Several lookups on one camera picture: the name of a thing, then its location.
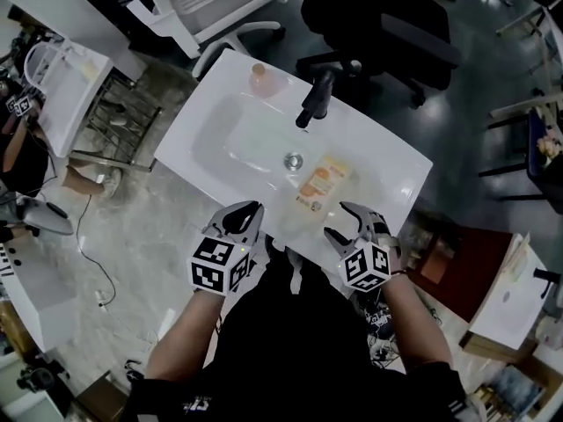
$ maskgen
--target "sink basin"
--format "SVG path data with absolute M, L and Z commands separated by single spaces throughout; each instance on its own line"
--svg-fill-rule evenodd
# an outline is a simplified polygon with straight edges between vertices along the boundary
M 280 90 L 260 98 L 249 85 L 256 62 L 225 50 L 172 123 L 155 157 L 225 206 L 261 202 L 266 208 L 262 229 L 283 238 L 280 219 L 296 189 L 323 155 L 336 156 L 354 170 L 340 199 L 380 212 L 396 235 L 432 163 L 336 98 L 324 119 L 312 120 L 306 130 L 298 128 L 295 120 L 311 85 L 268 66 Z M 288 154 L 299 156 L 300 168 L 286 167 Z M 323 226 L 345 236 L 353 236 L 357 228 L 355 219 L 336 206 L 323 224 L 284 241 L 336 273 L 339 258 L 325 240 Z
M 194 161 L 226 185 L 266 207 L 285 186 L 298 186 L 325 151 L 324 143 L 292 123 L 290 117 L 245 93 L 223 97 L 194 140 Z M 287 154 L 303 165 L 291 171 Z

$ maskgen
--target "black faucet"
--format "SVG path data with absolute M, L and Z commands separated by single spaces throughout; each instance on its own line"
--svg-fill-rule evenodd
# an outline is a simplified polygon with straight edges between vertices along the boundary
M 297 116 L 296 125 L 300 128 L 307 128 L 311 117 L 323 119 L 328 113 L 328 104 L 333 94 L 334 74 L 330 70 L 325 70 L 323 75 L 315 78 L 311 92 L 305 97 L 301 104 L 303 110 Z

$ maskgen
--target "black office chair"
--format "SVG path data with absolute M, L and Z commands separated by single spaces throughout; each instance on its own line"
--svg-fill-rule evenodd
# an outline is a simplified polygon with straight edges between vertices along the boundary
M 350 74 L 387 72 L 414 91 L 418 107 L 426 98 L 414 80 L 442 91 L 461 62 L 450 45 L 448 14 L 433 0 L 303 0 L 301 13 L 335 51 L 300 59 L 300 73 L 327 62 Z

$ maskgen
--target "cable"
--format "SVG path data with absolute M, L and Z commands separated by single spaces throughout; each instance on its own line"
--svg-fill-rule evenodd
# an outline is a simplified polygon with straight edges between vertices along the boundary
M 96 261 L 95 259 L 90 258 L 88 255 L 86 255 L 83 251 L 82 251 L 82 247 L 80 246 L 80 241 L 78 240 L 79 237 L 79 232 L 80 232 L 80 222 L 82 221 L 84 215 L 86 214 L 86 211 L 88 210 L 88 207 L 90 206 L 90 202 L 91 202 L 91 196 L 88 197 L 88 203 L 86 203 L 86 207 L 84 208 L 84 211 L 82 212 L 82 215 L 80 216 L 80 218 L 78 219 L 78 225 L 77 225 L 77 246 L 78 249 L 80 250 L 80 253 L 82 253 L 82 256 L 85 257 L 86 259 L 88 259 L 88 261 L 94 263 L 96 266 L 99 267 L 99 269 L 104 273 L 104 275 L 106 276 L 107 280 L 110 282 L 110 284 L 112 285 L 112 289 L 113 289 L 113 295 L 112 298 L 109 299 L 107 302 L 100 302 L 98 303 L 98 305 L 100 307 L 103 306 L 107 306 L 109 305 L 111 302 L 113 302 L 113 300 L 115 300 L 115 297 L 117 296 L 117 290 L 115 289 L 115 284 L 113 284 L 113 280 L 111 279 L 111 277 L 108 275 L 108 273 L 106 272 L 106 269 L 104 269 L 104 267 L 102 267 L 102 265 Z

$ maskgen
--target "concrete floor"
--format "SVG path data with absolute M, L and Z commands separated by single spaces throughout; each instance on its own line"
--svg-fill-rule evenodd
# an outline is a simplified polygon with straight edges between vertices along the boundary
M 247 34 L 243 42 L 252 55 L 293 72 L 298 58 L 329 50 L 302 21 L 302 1 L 270 4 L 252 14 L 249 19 L 278 20 L 287 28 L 286 38 L 277 44 L 270 42 L 268 33 Z M 563 239 L 562 219 L 542 201 L 498 203 L 491 199 L 496 194 L 527 193 L 531 185 L 525 173 L 491 179 L 477 176 L 480 170 L 516 162 L 512 148 L 521 146 L 524 139 L 521 127 L 486 132 L 485 126 L 491 109 L 527 98 L 531 88 L 539 85 L 527 73 L 539 59 L 536 42 L 522 33 L 506 39 L 494 34 L 524 13 L 529 2 L 522 0 L 519 7 L 508 9 L 498 0 L 438 1 L 449 12 L 452 42 L 464 57 L 451 86 L 444 92 L 428 91 L 427 103 L 415 111 L 409 107 L 407 88 L 389 76 L 374 77 L 368 115 L 434 162 L 420 204 L 474 227 L 529 231 L 539 256 L 557 271 L 563 254 L 557 248 Z M 193 89 L 186 80 L 178 82 L 166 74 L 152 85 L 165 110 L 151 129 L 145 159 Z M 45 194 L 69 213 L 76 227 L 87 199 L 60 188 Z M 92 199 L 80 243 L 86 253 L 104 263 L 115 281 L 118 296 L 108 313 L 98 309 L 94 295 L 101 290 L 109 296 L 106 279 L 80 256 L 76 239 L 48 233 L 39 238 L 46 256 L 78 294 L 75 337 L 57 349 L 71 373 L 73 390 L 84 389 L 108 369 L 125 382 L 125 359 L 146 361 L 167 310 L 180 312 L 192 293 L 186 275 L 186 246 L 218 208 L 162 164 L 151 174 L 127 174 L 113 199 Z M 259 276 L 260 268 L 251 278 Z M 229 297 L 223 313 L 239 296 Z M 433 305 L 444 321 L 442 329 L 454 353 L 455 367 L 466 388 L 475 389 L 499 365 L 461 352 L 457 342 L 467 324 L 439 303 Z

